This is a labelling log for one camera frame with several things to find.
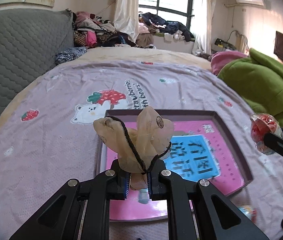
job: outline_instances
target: bed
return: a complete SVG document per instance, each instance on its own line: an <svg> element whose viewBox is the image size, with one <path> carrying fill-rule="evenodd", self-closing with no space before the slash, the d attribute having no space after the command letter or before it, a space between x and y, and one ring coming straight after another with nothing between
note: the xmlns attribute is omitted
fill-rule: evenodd
<svg viewBox="0 0 283 240"><path fill-rule="evenodd" d="M209 69L210 62L185 53L95 48L32 81L0 115L0 240L9 239L69 178L83 181L96 175L93 120L109 108L146 105L218 112L254 176L231 200L256 208L256 225L271 240L279 239L283 159L256 150L250 139L253 111ZM142 91L137 105L130 94L134 88ZM98 102L96 96L104 91L117 98ZM109 239L137 238L167 239L167 220L110 224Z"/></svg>

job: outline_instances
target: qr code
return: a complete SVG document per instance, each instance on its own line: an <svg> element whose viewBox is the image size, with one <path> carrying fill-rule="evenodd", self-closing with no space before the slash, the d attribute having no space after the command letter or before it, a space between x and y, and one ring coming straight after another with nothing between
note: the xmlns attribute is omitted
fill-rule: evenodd
<svg viewBox="0 0 283 240"><path fill-rule="evenodd" d="M205 129L205 133L212 133L215 132L213 127L210 124L204 124L203 128Z"/></svg>

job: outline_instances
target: triangular cutout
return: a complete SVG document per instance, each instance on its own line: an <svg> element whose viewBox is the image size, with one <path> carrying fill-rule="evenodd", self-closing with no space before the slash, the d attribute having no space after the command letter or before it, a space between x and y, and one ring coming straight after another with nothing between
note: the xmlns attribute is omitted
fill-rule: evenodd
<svg viewBox="0 0 283 240"><path fill-rule="evenodd" d="M217 195L212 195L211 200L223 229L226 230L241 223L241 219Z"/></svg>
<svg viewBox="0 0 283 240"><path fill-rule="evenodd" d="M65 200L65 195L61 195L56 199L56 201L38 218L38 223L52 229L58 222Z"/></svg>

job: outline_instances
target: beige mattress cover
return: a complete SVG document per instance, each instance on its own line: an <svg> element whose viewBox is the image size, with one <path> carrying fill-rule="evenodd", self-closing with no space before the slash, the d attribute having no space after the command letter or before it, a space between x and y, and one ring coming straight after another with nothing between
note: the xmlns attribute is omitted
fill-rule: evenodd
<svg viewBox="0 0 283 240"><path fill-rule="evenodd" d="M200 57L196 57L188 53L180 53L160 49L138 49L128 47L115 47L115 48L95 48L89 49L80 58L67 62L71 66L78 63L90 62L103 62L103 61L116 61L116 60L136 60L146 62L164 62L176 63L181 65L194 65L203 69L210 70L210 62ZM3 113L0 115L0 128L5 124L11 114L17 109L22 100L27 95L28 91L34 88L40 81L41 77L37 78L22 90L16 97L9 103Z"/></svg>

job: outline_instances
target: strawberry print blanket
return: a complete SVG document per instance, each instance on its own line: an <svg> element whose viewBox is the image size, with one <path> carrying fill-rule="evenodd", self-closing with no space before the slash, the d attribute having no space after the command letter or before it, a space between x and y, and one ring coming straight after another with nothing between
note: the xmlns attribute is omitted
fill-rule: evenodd
<svg viewBox="0 0 283 240"><path fill-rule="evenodd" d="M232 131L255 180L232 198L257 209L270 239L283 234L283 159L250 139L249 106L199 67L136 61L69 62L46 73L0 130L0 240L9 237L68 179L96 175L93 121L107 109L214 110ZM167 221L111 223L109 239L167 239Z"/></svg>

